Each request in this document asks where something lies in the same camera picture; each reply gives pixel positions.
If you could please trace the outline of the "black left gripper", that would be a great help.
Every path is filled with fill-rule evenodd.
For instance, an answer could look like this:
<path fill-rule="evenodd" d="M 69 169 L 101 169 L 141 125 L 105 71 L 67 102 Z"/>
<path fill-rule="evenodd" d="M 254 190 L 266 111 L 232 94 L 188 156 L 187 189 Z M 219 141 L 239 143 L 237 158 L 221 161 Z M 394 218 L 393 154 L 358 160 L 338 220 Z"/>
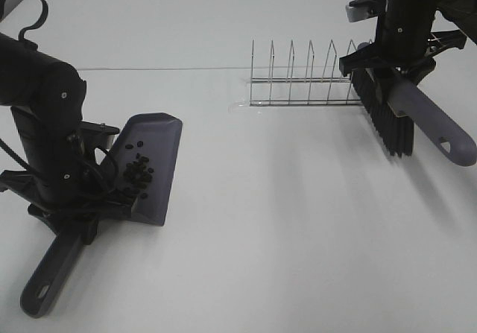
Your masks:
<path fill-rule="evenodd" d="M 1 192 L 10 190 L 30 203 L 28 213 L 56 235 L 78 231 L 91 244 L 101 219 L 130 221 L 138 196 L 112 193 L 112 179 L 83 146 L 25 146 L 28 164 L 36 171 L 3 171 Z M 81 205 L 100 201 L 96 211 Z"/>

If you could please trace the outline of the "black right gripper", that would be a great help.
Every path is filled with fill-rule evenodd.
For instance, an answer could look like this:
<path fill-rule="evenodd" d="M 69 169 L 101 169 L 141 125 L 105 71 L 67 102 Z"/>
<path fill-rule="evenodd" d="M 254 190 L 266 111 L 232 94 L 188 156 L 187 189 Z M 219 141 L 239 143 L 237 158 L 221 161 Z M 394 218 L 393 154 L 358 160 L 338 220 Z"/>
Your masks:
<path fill-rule="evenodd" d="M 375 42 L 361 43 L 355 52 L 341 57 L 340 72 L 402 67 L 404 78 L 420 83 L 435 70 L 434 57 L 451 48 L 462 50 L 467 42 L 461 30 L 431 32 L 434 20 L 434 16 L 406 16 L 398 23 L 379 16 Z"/>

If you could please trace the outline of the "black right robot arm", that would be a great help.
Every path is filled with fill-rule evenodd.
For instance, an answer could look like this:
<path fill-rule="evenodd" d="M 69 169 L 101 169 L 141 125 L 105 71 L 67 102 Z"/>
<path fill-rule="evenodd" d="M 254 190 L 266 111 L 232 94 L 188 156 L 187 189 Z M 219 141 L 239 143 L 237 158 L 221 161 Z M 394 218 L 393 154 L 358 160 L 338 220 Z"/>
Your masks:
<path fill-rule="evenodd" d="M 339 60 L 342 75 L 358 69 L 399 69 L 419 83 L 435 56 L 476 40 L 476 0 L 352 0 L 350 22 L 375 18 L 375 40 Z"/>

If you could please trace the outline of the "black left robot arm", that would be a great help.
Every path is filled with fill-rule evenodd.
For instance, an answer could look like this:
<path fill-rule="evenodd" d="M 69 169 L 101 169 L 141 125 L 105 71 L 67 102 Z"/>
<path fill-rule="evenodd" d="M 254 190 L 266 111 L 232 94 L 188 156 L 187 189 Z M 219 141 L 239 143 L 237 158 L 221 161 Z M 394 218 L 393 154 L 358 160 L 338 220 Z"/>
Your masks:
<path fill-rule="evenodd" d="M 105 204 L 119 175 L 111 147 L 120 130 L 84 121 L 85 98 L 74 66 L 1 35 L 1 105 L 10 108 L 26 155 L 1 143 L 22 166 L 1 173 L 1 190 L 26 199 L 52 229 L 71 224 L 91 244 L 101 217 L 93 208 Z"/>

